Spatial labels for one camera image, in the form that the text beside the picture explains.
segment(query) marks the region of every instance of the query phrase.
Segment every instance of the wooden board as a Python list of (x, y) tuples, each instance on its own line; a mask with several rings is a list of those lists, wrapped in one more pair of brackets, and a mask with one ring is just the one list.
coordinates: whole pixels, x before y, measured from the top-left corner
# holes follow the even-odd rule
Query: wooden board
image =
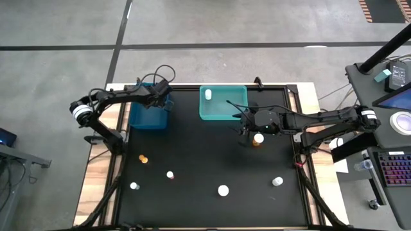
[[(251, 85), (254, 83), (177, 83), (178, 85)], [(296, 84), (299, 90), (299, 99), (301, 103), (302, 112), (305, 114), (316, 113), (320, 110), (317, 94), (315, 93), (315, 87), (313, 83), (265, 83), (265, 85), (286, 85)], [(107, 89), (121, 90), (124, 83), (111, 83), (107, 85)], [(292, 100), (293, 96), (290, 95), (292, 107), (296, 110), (295, 101)], [(113, 105), (100, 117), (100, 121), (109, 128), (116, 128), (120, 105)], [(123, 119), (122, 129), (127, 129), (128, 114), (130, 110), (130, 104), (126, 106), (125, 117)], [(309, 131), (317, 132), (324, 127), (310, 128)], [(323, 149), (328, 149), (328, 146), (322, 146)], [(95, 145), (91, 148), (90, 158), (98, 155), (102, 151), (105, 151), (103, 144)], [(120, 163), (120, 157), (116, 160), (116, 165)], [(329, 153), (321, 152), (312, 155), (313, 164), (315, 168), (315, 175), (317, 177), (317, 183), (319, 191), (327, 203), (329, 208), (336, 214), (336, 216), (345, 224), (348, 224), (348, 218), (345, 211), (344, 201), (342, 199), (340, 185), (338, 183), (337, 174), (335, 172), (333, 158)], [(73, 225), (79, 225), (88, 217), (88, 215), (94, 210), (98, 202), (101, 200), (105, 187), (105, 180), (107, 178), (107, 171), (109, 168), (110, 153), (106, 153), (95, 160), (93, 160), (88, 166), (85, 173), (83, 182), (83, 188), (78, 202), (78, 208), (74, 218)], [(318, 224), (317, 208), (316, 204), (309, 194), (309, 202), (311, 215), (313, 217), (314, 224)], [(114, 197), (110, 199), (109, 209), (107, 212), (106, 223), (110, 222), (112, 214), (112, 205)]]

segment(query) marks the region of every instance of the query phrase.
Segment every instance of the white paper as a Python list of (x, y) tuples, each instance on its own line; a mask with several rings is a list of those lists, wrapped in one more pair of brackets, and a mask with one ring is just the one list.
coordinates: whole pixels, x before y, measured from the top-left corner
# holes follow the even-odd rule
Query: white paper
[(347, 160), (343, 159), (334, 163), (335, 171), (339, 173), (348, 173)]
[[(344, 141), (342, 140), (342, 138), (336, 138), (333, 139), (330, 143), (329, 143), (329, 148), (333, 149), (336, 148), (338, 146), (343, 145)], [(347, 160), (343, 159), (338, 161), (337, 163), (334, 163), (334, 167), (335, 167), (335, 171), (339, 172), (339, 173), (348, 173), (348, 165), (347, 165)]]
[(403, 151), (389, 151), (389, 155), (404, 155)]

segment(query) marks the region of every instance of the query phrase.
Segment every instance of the orange striped object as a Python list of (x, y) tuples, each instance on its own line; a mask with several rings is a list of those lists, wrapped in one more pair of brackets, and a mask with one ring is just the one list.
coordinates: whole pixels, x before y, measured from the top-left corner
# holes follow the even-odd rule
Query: orange striped object
[(410, 22), (411, 18), (411, 8), (407, 3), (407, 0), (396, 0), (401, 12), (404, 15), (405, 22)]
[(372, 22), (372, 17), (370, 14), (370, 11), (368, 10), (367, 3), (365, 3), (364, 0), (358, 0), (360, 2), (360, 6), (362, 11), (364, 12), (365, 19), (367, 19), (367, 22)]

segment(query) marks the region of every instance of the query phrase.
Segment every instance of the screen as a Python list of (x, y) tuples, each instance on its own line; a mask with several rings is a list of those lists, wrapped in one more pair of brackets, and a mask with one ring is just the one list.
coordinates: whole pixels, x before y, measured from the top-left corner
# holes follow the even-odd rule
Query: screen
[(0, 145), (12, 147), (17, 136), (0, 128)]
[(392, 108), (411, 110), (411, 89), (407, 89), (378, 104), (383, 107), (392, 107)]

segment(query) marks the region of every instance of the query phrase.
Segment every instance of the wooden table frame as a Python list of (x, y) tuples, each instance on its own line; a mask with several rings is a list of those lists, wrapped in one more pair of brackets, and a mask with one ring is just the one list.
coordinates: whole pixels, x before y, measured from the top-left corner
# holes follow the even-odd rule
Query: wooden table frame
[[(132, 85), (132, 83), (111, 83), (107, 85), (106, 89), (122, 90), (124, 85)], [(171, 83), (171, 85), (257, 85), (257, 83)], [(292, 110), (296, 111), (298, 105), (301, 106), (301, 111), (304, 114), (317, 113), (320, 110), (313, 83), (264, 83), (264, 85), (296, 85), (298, 88), (299, 99), (295, 99), (292, 93), (290, 93), (289, 95)], [(104, 111), (104, 113), (100, 117), (100, 121), (109, 128), (127, 130), (130, 103), (125, 104), (125, 113), (123, 114), (123, 118), (120, 120), (121, 124), (118, 120), (119, 112), (120, 104), (112, 105), (110, 108)], [(324, 129), (324, 127), (320, 126), (316, 128), (309, 128), (308, 131), (317, 132), (322, 129)], [(324, 145), (321, 148), (328, 149), (328, 146)], [(105, 150), (107, 150), (107, 148), (104, 144), (93, 145), (91, 147), (89, 158), (93, 158)], [(107, 152), (102, 156), (94, 159), (87, 166), (73, 225), (79, 225), (83, 221), (85, 221), (85, 219), (87, 219), (89, 214), (94, 210), (98, 202), (101, 200), (105, 191), (110, 160), (111, 153)], [(121, 156), (116, 157), (114, 164), (114, 176), (118, 174), (120, 162)], [(348, 224), (348, 218), (345, 211), (344, 201), (342, 199), (332, 156), (329, 153), (319, 151), (312, 155), (312, 166), (314, 168), (315, 177), (317, 179), (317, 185), (321, 197), (327, 203), (328, 207), (339, 218), (339, 220), (345, 224)], [(310, 169), (308, 165), (304, 166), (304, 170), (307, 176), (310, 177)], [(310, 211), (313, 224), (318, 225), (320, 224), (321, 218), (318, 216), (317, 213), (317, 205), (315, 204), (310, 192), (307, 191), (307, 193), (308, 200), (310, 203)], [(112, 195), (109, 204), (107, 205), (107, 213), (105, 214), (106, 225), (109, 224), (111, 221), (115, 197), (116, 193)]]

